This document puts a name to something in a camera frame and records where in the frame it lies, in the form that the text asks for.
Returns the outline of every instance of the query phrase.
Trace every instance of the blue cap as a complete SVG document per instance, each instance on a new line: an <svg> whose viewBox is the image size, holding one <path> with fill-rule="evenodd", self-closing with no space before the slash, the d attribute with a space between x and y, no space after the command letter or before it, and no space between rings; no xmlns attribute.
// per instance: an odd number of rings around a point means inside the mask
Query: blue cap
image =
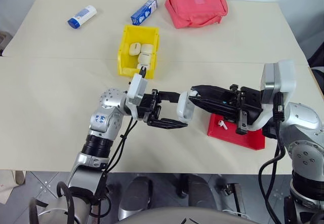
<svg viewBox="0 0 324 224"><path fill-rule="evenodd" d="M74 28L74 29L77 29L78 27L80 27L79 22L78 22L76 19L74 19L74 18L69 19L69 20L67 21L67 23L68 23L72 28Z"/></svg>

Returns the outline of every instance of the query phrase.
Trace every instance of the small white object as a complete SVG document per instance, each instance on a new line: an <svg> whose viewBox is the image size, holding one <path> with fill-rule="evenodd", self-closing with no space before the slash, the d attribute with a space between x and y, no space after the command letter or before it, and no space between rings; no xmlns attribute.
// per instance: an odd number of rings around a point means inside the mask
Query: small white object
<svg viewBox="0 0 324 224"><path fill-rule="evenodd" d="M141 53L153 53L153 45L152 44L142 44Z"/></svg>
<svg viewBox="0 0 324 224"><path fill-rule="evenodd" d="M97 13L97 10L92 5L86 6L84 9L79 11L76 15L71 17L67 23L74 29L79 28L87 20L93 17Z"/></svg>
<svg viewBox="0 0 324 224"><path fill-rule="evenodd" d="M226 126L226 124L224 123L223 120L220 120L220 121L218 122L218 126L223 127L225 130L227 130L227 126Z"/></svg>
<svg viewBox="0 0 324 224"><path fill-rule="evenodd" d="M188 92L184 91L180 94L178 105L177 105L177 115L178 119L182 123L189 123L192 119L194 111L194 104L188 98Z"/></svg>
<svg viewBox="0 0 324 224"><path fill-rule="evenodd" d="M151 54L140 53L140 55L138 55L138 63L149 65L151 63Z"/></svg>
<svg viewBox="0 0 324 224"><path fill-rule="evenodd" d="M141 69L141 67L145 67L146 70L149 70L151 66L150 66L150 65L146 65L146 64L140 64L140 63L137 64L137 68L138 68L138 69Z"/></svg>
<svg viewBox="0 0 324 224"><path fill-rule="evenodd" d="M140 43L132 43L130 45L129 55L135 56L139 55L141 52L141 44Z"/></svg>

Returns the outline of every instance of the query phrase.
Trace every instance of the robotic arm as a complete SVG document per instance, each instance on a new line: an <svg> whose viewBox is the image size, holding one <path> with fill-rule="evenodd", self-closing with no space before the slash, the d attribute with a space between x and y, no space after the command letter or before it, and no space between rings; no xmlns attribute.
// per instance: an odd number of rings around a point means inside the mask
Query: robotic arm
<svg viewBox="0 0 324 224"><path fill-rule="evenodd" d="M101 200L108 199L106 180L109 153L124 116L132 116L135 120L143 120L149 126L164 129L187 126L186 123L177 120L158 118L161 101L177 103L180 94L155 89L151 94L145 94L147 85L145 74L145 68L140 70L140 74L135 74L126 92L111 88L101 95L99 106L91 115L86 143L76 156L67 185L59 183L57 187L59 198L48 205L36 201L45 207L41 213L37 214L35 206L31 206L31 224L38 223L38 219L40 223L48 224L84 224L87 223L91 207L98 205Z"/></svg>
<svg viewBox="0 0 324 224"><path fill-rule="evenodd" d="M292 159L291 197L285 200L285 214L292 223L305 223L314 213L324 210L324 134L318 114L300 103L289 102L296 86L294 64L283 60L264 66L261 91L247 87L230 90L216 86L194 86L196 106L237 124L236 132L262 129L263 135L277 138L273 120L273 100L283 95L275 111L284 112L281 138Z"/></svg>
<svg viewBox="0 0 324 224"><path fill-rule="evenodd" d="M292 223L305 223L314 213L324 210L324 134L316 112L289 102L295 88L293 68L290 61L266 64L261 91L247 87L238 90L237 85L232 85L229 90L202 85L182 94L158 90L145 94L145 69L134 75L128 92L108 89L91 116L86 143L76 157L67 186L58 184L59 198L49 205L41 203L46 208L38 216L35 206L31 206L30 223L38 223L38 218L40 223L87 222L91 207L107 199L105 183L110 148L124 116L131 115L153 127L182 128L190 122L196 105L235 122L238 134L262 128L266 137L277 138L272 110L278 92L282 93L283 102L275 110L286 111L281 137L293 161L291 197L285 200L285 214ZM179 121L158 118L162 100L178 103Z"/></svg>

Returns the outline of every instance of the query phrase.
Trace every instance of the black cable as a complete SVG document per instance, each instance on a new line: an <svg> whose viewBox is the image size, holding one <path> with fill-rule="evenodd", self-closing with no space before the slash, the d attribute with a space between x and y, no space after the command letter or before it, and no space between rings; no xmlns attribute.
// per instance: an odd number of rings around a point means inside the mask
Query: black cable
<svg viewBox="0 0 324 224"><path fill-rule="evenodd" d="M48 206L48 204L44 203L43 201L40 201L38 199L36 199L36 205L46 208Z"/></svg>
<svg viewBox="0 0 324 224"><path fill-rule="evenodd" d="M234 190L234 201L235 201L237 216L240 216L241 217L241 214L240 214L241 213L241 209L239 207L239 202L238 202L236 190Z"/></svg>
<svg viewBox="0 0 324 224"><path fill-rule="evenodd" d="M131 117L131 120L130 120L130 122L128 123L127 129L126 129L126 131L125 131L125 134L124 134L124 135L125 135L126 137L127 137L127 135L128 135L127 132L129 132L129 130L130 130L130 127L131 127L131 125L132 125L132 122L133 122L133 117ZM116 157L116 155L117 155L117 153L118 153L118 151L119 151L119 148L121 147L121 145L122 145L122 143L123 143L124 140L125 140L125 139L124 139L124 136L123 136L123 137L121 138L121 140L120 140L120 142L119 142L119 145L118 145L117 149L115 150L115 153L113 154L113 156L112 156L110 162L107 164L107 166L106 166L106 168L105 168L105 172L108 172L107 170L108 170L108 168L110 167L112 161L115 159L115 157Z"/></svg>
<svg viewBox="0 0 324 224"><path fill-rule="evenodd" d="M38 224L39 223L35 198L32 198L29 202L29 223L30 224Z"/></svg>
<svg viewBox="0 0 324 224"><path fill-rule="evenodd" d="M64 182L58 182L56 186L57 196L62 197L61 190L63 190L67 203L67 224L74 224L74 201L71 191Z"/></svg>
<svg viewBox="0 0 324 224"><path fill-rule="evenodd" d="M125 134L121 135L121 141L120 141L114 155L112 156L110 162L107 164L107 167L105 169L106 173L110 172L117 165L117 163L120 161L120 159L122 157L122 154L123 154L123 150L124 150L125 141L127 139L127 136L131 132L131 130L135 127L135 125L137 124L137 121L135 121L135 123L132 125L132 121L133 121L133 118L131 118L131 120L130 120L130 122L128 124L127 130L125 131ZM119 149L120 149L119 156L118 156L117 160L115 161L115 163L111 166L111 164L112 164L114 158L116 157Z"/></svg>
<svg viewBox="0 0 324 224"><path fill-rule="evenodd" d="M98 215L100 216L101 213L101 201L98 204ZM97 218L97 224L100 224L100 217Z"/></svg>
<svg viewBox="0 0 324 224"><path fill-rule="evenodd" d="M280 153L280 148L279 148L279 146L277 144L277 148L275 149L274 157L277 157L279 155L279 153ZM277 171L277 163L278 162L275 162L272 165L271 180L270 180L270 184L269 184L269 187L268 187L268 191L266 193L266 198L270 197L270 194L271 194L271 191L272 191L272 188L273 188L273 185L274 185L275 174L276 174L276 171Z"/></svg>
<svg viewBox="0 0 324 224"><path fill-rule="evenodd" d="M323 220L324 218L324 211L319 211L318 213L316 213L315 215L312 216L312 218L310 219L309 224L319 224L319 222L321 220Z"/></svg>
<svg viewBox="0 0 324 224"><path fill-rule="evenodd" d="M108 205L109 205L108 210L106 211L106 213L101 214L100 212L98 212L98 215L96 215L96 214L90 212L90 216L92 216L94 218L103 218L103 217L105 217L106 215L109 214L109 212L111 211L111 200L107 195L105 195L105 199L108 201Z"/></svg>
<svg viewBox="0 0 324 224"><path fill-rule="evenodd" d="M129 132L135 127L135 125L137 124L137 121L132 125L132 127L129 129L129 131L127 132L127 135L129 134ZM107 170L107 172L110 172L116 165L117 165L117 163L120 161L120 159L121 159L121 157L122 157L122 154L123 154L123 150L124 150L124 146L125 146L125 141L126 141L126 136L127 136L126 134L125 134L125 136L124 136L124 141L123 141L123 143L122 143L122 145L121 145L121 149L120 149L120 152L119 152L119 156L118 156L118 158L117 158L117 160L116 160L116 162L112 165L112 167L110 167L108 170Z"/></svg>
<svg viewBox="0 0 324 224"><path fill-rule="evenodd" d="M276 216L276 214L274 213L270 203L269 203L269 197L274 185L274 181L275 181L275 174L276 174L276 168L277 168L277 163L279 160L281 160L285 154L286 154L286 149L284 146L284 143L282 141L281 138L281 122L283 122L285 120L285 108L284 108L284 96L281 92L278 92L275 94L274 99L273 99L273 120L275 123L275 132L277 135L277 147L276 147L276 151L274 154L274 158L267 161L266 163L264 163L260 170L259 170L259 174L258 174L258 182L259 182L259 186L260 186L260 190L262 193L262 196L264 198L265 201L265 205L266 208L269 212L269 215L271 217L271 219L274 221L275 224L281 224L280 220L278 219L278 217ZM263 183L262 183L262 173L263 170L269 166L273 164L272 166L272 174L271 174L271 180L270 180L270 184L269 184L269 188L267 190L267 192L265 193L264 188L263 188Z"/></svg>
<svg viewBox="0 0 324 224"><path fill-rule="evenodd" d="M281 121L278 121L278 122L275 122L275 129L276 129L276 134L277 134L277 140L278 140L278 145L277 145L277 149L279 148L279 154L274 157L273 159L267 161L265 164L263 164L259 170L259 174L258 174L258 181L259 181L259 186L260 186L260 190L261 190L261 193L262 193L262 196L265 200L265 205L266 205L266 208L269 212L269 215L271 217L271 219L273 220L273 222L275 224L281 224L280 220L278 219L278 217L276 216L276 214L274 213L270 203L269 203L269 196L270 196L270 193L271 193L271 190L272 190L272 187L273 187L273 183L274 183L274 180L275 180L275 172L276 172L276 164L279 160L281 160L285 154L286 154L286 149L285 149L285 146L283 145L282 143L282 140L281 140L281 135L280 135L280 128L281 128ZM267 193L265 193L264 189L263 189L263 184L262 184L262 172L263 170L271 165L271 164L275 164L275 166L273 166L274 168L272 169L272 175L271 175L271 185L269 186L269 189L267 191Z"/></svg>

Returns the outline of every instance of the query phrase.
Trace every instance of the floor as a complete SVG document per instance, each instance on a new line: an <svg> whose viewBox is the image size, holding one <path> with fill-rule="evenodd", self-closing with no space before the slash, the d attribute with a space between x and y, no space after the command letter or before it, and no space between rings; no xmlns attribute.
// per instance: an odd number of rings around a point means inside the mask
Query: floor
<svg viewBox="0 0 324 224"><path fill-rule="evenodd" d="M236 210L233 196L224 196L215 190L218 174L198 174L203 177L212 189L217 203L217 209ZM55 199L56 184L67 179L67 172L27 172L26 183L14 188L6 205L0 204L1 224L26 224L29 223L28 203L30 198L36 197L43 202ZM153 181L152 208L163 206L187 206L188 199L180 199L175 193L175 184L179 174L164 173L111 173L107 184L112 191L112 210L109 215L101 219L100 223L117 222L118 202L121 193L136 176L147 176ZM240 183L244 199L246 214L251 220L271 224L263 198L260 193L256 175L223 175L228 183ZM268 183L270 176L264 176L264 182ZM284 196L289 194L290 175L278 175L270 197L270 203L282 223L284 223ZM96 223L89 218L88 223Z"/></svg>

